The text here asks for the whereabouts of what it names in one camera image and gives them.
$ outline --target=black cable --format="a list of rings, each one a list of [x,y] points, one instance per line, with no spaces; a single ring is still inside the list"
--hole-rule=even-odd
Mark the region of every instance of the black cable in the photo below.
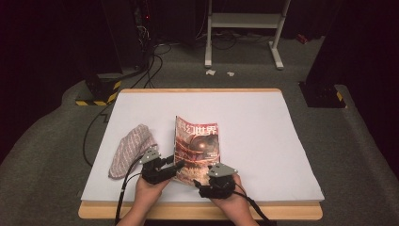
[[[158,57],[158,58],[159,58],[159,60],[161,61],[161,65],[160,65],[159,68],[156,70],[156,72],[155,72],[151,77],[149,77],[149,80],[148,80],[147,83],[144,85],[144,88],[147,87],[147,85],[151,82],[151,80],[159,73],[159,71],[161,71],[162,66],[164,65],[164,60],[163,60],[160,56],[154,55],[154,57]]]
[[[261,218],[264,220],[265,224],[267,226],[276,226],[276,222],[271,221],[269,218],[267,218],[267,216],[262,212],[261,208],[259,207],[259,205],[252,200],[250,197],[248,197],[247,195],[241,194],[240,192],[236,192],[233,191],[233,194],[239,195],[241,197],[243,197],[244,199],[246,199],[250,205],[252,205],[252,207],[255,209],[256,213],[259,214],[259,216],[261,216]]]
[[[222,40],[220,37],[218,37],[218,36],[216,36],[216,37],[218,39],[213,39],[213,40]],[[237,43],[237,38],[232,33],[231,33],[230,39],[228,39],[228,41],[231,41],[231,40],[232,40],[232,45],[225,47],[225,48],[217,47],[217,45],[215,45],[215,41],[212,42],[212,46],[214,48],[216,48],[217,50],[228,50],[228,49],[231,49],[232,47],[234,47],[234,45]]]
[[[138,176],[138,175],[141,175],[141,172],[140,172],[140,173],[136,173],[135,175],[131,176],[131,177],[127,180],[126,184],[128,184],[129,181],[132,180],[132,178],[134,178],[134,177],[136,177],[136,176]]]
[[[196,36],[196,39],[200,36],[200,33],[201,33],[202,29],[205,26],[206,19],[208,18],[208,16],[207,16],[207,14],[208,14],[208,6],[209,6],[209,2],[208,1],[204,1],[205,7],[204,7],[204,10],[203,10],[202,25],[200,26],[199,32],[198,32],[198,34]]]
[[[148,67],[149,67],[149,65],[147,63],[142,68],[140,68],[138,71],[136,71],[134,73],[128,73],[128,74],[125,74],[122,77],[116,77],[116,78],[103,78],[102,81],[104,81],[104,82],[117,82],[117,81],[124,80],[126,78],[135,77],[135,76],[145,72],[148,69]]]
[[[164,55],[164,54],[169,53],[170,50],[172,50],[172,46],[171,46],[170,43],[158,44],[158,45],[155,46],[155,49],[158,48],[158,47],[161,47],[161,46],[167,46],[168,49],[167,49],[166,51],[164,51],[164,52],[161,52],[161,53],[155,53],[155,51],[154,51],[154,54],[155,54],[155,55],[158,55],[158,56],[159,56],[159,55]]]
[[[152,87],[150,71],[151,71],[151,69],[152,69],[153,62],[155,62],[155,57],[152,55],[151,66],[149,67],[149,69],[148,69],[147,72],[146,72],[146,75],[148,76],[148,80],[147,80],[146,84],[144,85],[144,89],[147,87],[148,84],[150,84],[150,88]]]
[[[130,89],[133,89],[147,74],[144,73],[143,76],[141,76],[131,87]]]
[[[255,40],[240,40],[240,38],[253,38]],[[257,44],[257,43],[262,43],[265,41],[270,40],[272,37],[271,36],[259,36],[259,37],[248,37],[248,36],[241,36],[238,37],[237,42],[238,43],[249,43],[249,44]]]
[[[239,186],[237,183],[235,183],[235,185],[240,187],[240,189],[244,192],[244,194],[247,195],[246,191],[241,186]]]
[[[129,180],[127,180],[127,178],[129,177],[130,171],[132,170],[132,168],[135,166],[135,164],[138,162],[138,160],[140,160],[143,157],[143,155],[137,157],[133,163],[130,165],[129,169],[126,172],[126,175],[124,177],[123,180],[123,184],[122,184],[122,189],[120,190],[120,200],[118,201],[118,206],[117,206],[117,213],[115,215],[115,225],[117,225],[120,222],[120,208],[122,207],[122,203],[123,203],[123,197],[124,197],[124,192],[127,186],[127,183],[129,182]]]
[[[108,123],[109,122],[109,114],[100,114],[100,116],[104,116],[103,123]]]
[[[115,103],[115,102],[112,102],[111,104],[107,105],[103,110],[100,111],[100,113],[98,113],[98,114],[96,115],[96,117],[91,121],[90,125],[88,126],[88,129],[87,129],[86,132],[85,132],[85,136],[83,137],[83,148],[82,148],[83,157],[85,158],[86,163],[87,163],[89,166],[91,166],[91,167],[93,167],[93,164],[90,163],[90,162],[88,161],[88,157],[86,156],[86,140],[88,139],[88,131],[90,130],[90,128],[91,128],[91,126],[93,125],[93,123],[97,120],[97,118],[98,118],[99,116],[101,116],[101,115],[104,115],[103,112],[105,112],[106,109],[107,109],[108,107],[110,107],[111,105],[113,105],[114,103]]]

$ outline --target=striped cloth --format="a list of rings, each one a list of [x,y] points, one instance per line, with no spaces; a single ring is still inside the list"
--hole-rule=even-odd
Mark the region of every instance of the striped cloth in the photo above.
[[[144,154],[151,146],[156,145],[149,127],[139,124],[138,127],[120,141],[117,152],[114,155],[108,177],[112,179],[122,179],[126,176],[127,170],[133,161]]]

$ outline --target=small white object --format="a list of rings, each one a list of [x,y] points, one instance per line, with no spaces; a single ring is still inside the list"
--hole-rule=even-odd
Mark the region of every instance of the small white object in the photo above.
[[[208,70],[206,71],[206,74],[210,74],[210,75],[215,75],[216,71],[214,70]]]

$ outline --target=white paper sheet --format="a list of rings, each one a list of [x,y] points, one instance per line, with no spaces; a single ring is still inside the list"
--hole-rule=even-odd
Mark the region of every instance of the white paper sheet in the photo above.
[[[177,115],[193,123],[218,123],[221,162],[239,171],[256,202],[324,199],[281,92],[260,91],[120,93],[82,200],[119,199],[123,180],[109,179],[108,170],[120,140],[140,123],[150,127],[163,157],[173,154]],[[135,185],[136,178],[127,186],[126,202],[134,199]],[[160,202],[208,200],[195,187],[172,181]]]

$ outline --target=metal stand leg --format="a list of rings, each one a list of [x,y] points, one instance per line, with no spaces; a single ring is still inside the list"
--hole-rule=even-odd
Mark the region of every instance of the metal stand leg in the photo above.
[[[212,0],[208,7],[208,31],[206,35],[205,68],[212,67]]]
[[[281,57],[279,57],[279,51],[277,50],[277,45],[279,44],[279,37],[281,35],[281,30],[284,26],[285,17],[287,16],[288,7],[290,6],[291,0],[286,0],[284,7],[282,9],[281,17],[279,18],[279,25],[276,30],[276,35],[273,41],[269,42],[270,51],[272,52],[273,58],[276,63],[276,67],[278,70],[283,70],[284,66],[282,65]]]

